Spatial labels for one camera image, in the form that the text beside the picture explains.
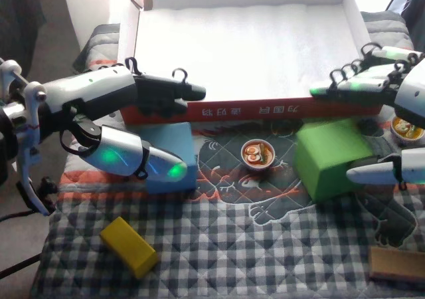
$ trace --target robotic hand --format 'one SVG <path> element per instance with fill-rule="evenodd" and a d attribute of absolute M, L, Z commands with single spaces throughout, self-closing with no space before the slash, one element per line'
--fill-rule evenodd
<path fill-rule="evenodd" d="M 365 45 L 363 60 L 354 60 L 330 74 L 331 83 L 313 87 L 313 97 L 357 103 L 363 106 L 386 104 L 407 122 L 425 128 L 425 54 L 421 52 Z M 425 148 L 404 149 L 401 154 L 356 161 L 347 172 L 355 183 L 425 183 Z"/>
<path fill-rule="evenodd" d="M 136 105 L 144 114 L 164 117 L 184 114 L 185 101 L 205 97 L 205 89 L 142 74 L 134 58 L 126 66 L 115 64 L 46 84 L 28 83 L 14 61 L 0 59 L 0 184 L 7 179 L 7 161 L 17 158 L 17 187 L 28 208 L 49 215 L 53 204 L 37 192 L 29 178 L 29 167 L 39 161 L 40 142 L 60 132 L 62 147 L 91 165 L 122 176 L 149 177 L 154 181 L 179 181 L 187 172 L 180 157 L 143 141 L 139 136 L 109 126 L 97 126 L 93 120 L 120 108 Z M 16 80 L 23 88 L 9 91 Z M 62 141 L 68 130 L 81 145 L 71 149 Z"/>

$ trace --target gray floor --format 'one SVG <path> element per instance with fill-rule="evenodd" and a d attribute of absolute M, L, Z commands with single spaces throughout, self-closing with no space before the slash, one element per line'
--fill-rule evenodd
<path fill-rule="evenodd" d="M 40 83 L 72 74 L 71 64 L 79 48 L 65 0 L 41 0 L 46 24 L 40 29 L 33 65 L 28 77 Z M 32 169 L 32 178 L 39 183 L 49 175 L 58 181 L 66 154 L 57 134 L 41 145 L 42 162 Z M 0 216 L 27 210 L 18 194 L 17 178 L 12 171 L 0 187 Z M 0 223 L 0 270 L 40 253 L 48 232 L 48 218 L 40 214 L 10 219 Z M 0 280 L 0 298 L 28 298 L 37 271 L 37 264 Z"/>

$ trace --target checkered fabric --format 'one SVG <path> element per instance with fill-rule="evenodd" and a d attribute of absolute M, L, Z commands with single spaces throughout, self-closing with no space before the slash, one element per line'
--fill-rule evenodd
<path fill-rule="evenodd" d="M 387 138 L 386 132 L 371 129 L 368 123 L 361 128 L 372 135 L 367 139 L 375 148 L 385 151 L 384 143 L 392 147 L 383 140 Z M 232 155 L 232 143 L 240 136 L 254 134 L 248 134 L 246 128 L 236 132 L 235 129 L 238 128 L 222 128 L 219 133 L 208 131 L 208 136 L 195 136 L 195 142 L 204 143 L 199 151 L 201 167 L 213 167 L 216 164 L 210 161 L 214 159 L 218 159 L 218 164 L 238 167 L 238 163 L 235 165 L 233 159 L 228 161 L 226 157 Z M 263 125 L 255 135 L 272 142 L 276 132 L 270 134 L 268 126 Z M 281 142 L 294 141 L 287 130 L 278 134 L 285 134 Z M 383 142 L 374 141 L 374 136 Z M 286 153 L 280 161 L 290 159 L 286 157 L 293 145 L 284 146 Z M 88 172 L 89 167 L 70 157 L 65 176 L 78 168 L 82 173 Z M 234 199 L 229 197 L 231 189 L 220 190 L 223 177 L 227 183 L 233 176 L 218 172 L 216 176 L 220 179 L 214 181 L 211 174 L 205 176 L 207 173 L 200 171 L 196 192 L 157 200 L 137 191 L 138 183 L 100 181 L 94 185 L 78 179 L 75 183 L 63 183 L 33 285 L 33 298 L 419 298 L 424 295 L 423 285 L 368 278 L 371 245 L 425 250 L 423 187 L 412 186 L 406 192 L 394 194 L 392 188 L 388 191 L 388 187 L 379 190 L 368 187 L 357 195 L 313 205 L 302 185 L 295 191 L 283 189 L 279 195 L 255 199 L 249 193 L 251 188 L 243 191 L 234 184 L 232 188 L 241 190 L 243 195 Z M 215 193 L 209 185 L 215 187 Z M 261 191 L 266 193 L 268 188 L 266 185 Z M 132 277 L 100 240 L 100 231 L 118 216 L 159 255 L 157 266 L 141 280 Z"/>

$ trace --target quilted blanket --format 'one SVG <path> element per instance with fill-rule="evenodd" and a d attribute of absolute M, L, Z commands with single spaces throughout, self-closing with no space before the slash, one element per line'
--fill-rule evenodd
<path fill-rule="evenodd" d="M 400 149 L 388 130 L 391 114 L 359 120 L 377 155 Z M 97 123 L 124 128 L 114 115 Z M 193 124 L 199 172 L 192 192 L 149 196 L 142 181 L 68 156 L 32 297 L 425 298 L 423 284 L 368 277 L 371 245 L 425 251 L 425 187 L 368 186 L 315 205 L 292 168 L 301 125 Z M 240 160 L 252 138 L 276 151 L 262 175 Z M 118 216 L 159 255 L 141 280 L 100 240 Z"/>

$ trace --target green block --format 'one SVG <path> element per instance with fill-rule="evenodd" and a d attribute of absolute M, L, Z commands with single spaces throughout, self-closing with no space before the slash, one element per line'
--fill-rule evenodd
<path fill-rule="evenodd" d="M 350 119 L 305 124 L 297 133 L 295 168 L 315 202 L 356 191 L 345 175 L 351 162 L 373 155 Z"/>

